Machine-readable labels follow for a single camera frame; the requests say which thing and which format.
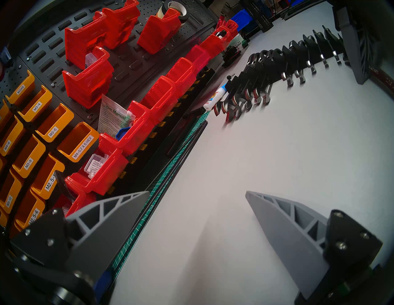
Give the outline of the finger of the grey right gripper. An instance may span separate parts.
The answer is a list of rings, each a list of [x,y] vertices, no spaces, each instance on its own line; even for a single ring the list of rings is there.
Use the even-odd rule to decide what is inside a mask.
[[[345,52],[356,82],[363,85],[375,59],[375,39],[347,5],[334,5],[335,27],[342,33]]]

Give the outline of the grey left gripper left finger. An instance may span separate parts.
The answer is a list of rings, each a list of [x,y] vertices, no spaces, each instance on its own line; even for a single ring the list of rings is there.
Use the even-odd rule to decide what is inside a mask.
[[[46,269],[81,271],[96,282],[137,221],[149,191],[102,199],[65,217],[49,210],[11,239],[18,256]]]

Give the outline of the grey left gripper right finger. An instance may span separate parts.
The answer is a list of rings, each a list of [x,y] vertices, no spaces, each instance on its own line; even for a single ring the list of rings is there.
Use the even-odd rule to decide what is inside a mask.
[[[325,217],[292,200],[253,191],[245,197],[299,289],[295,300],[344,300],[371,279],[383,243],[347,213]]]

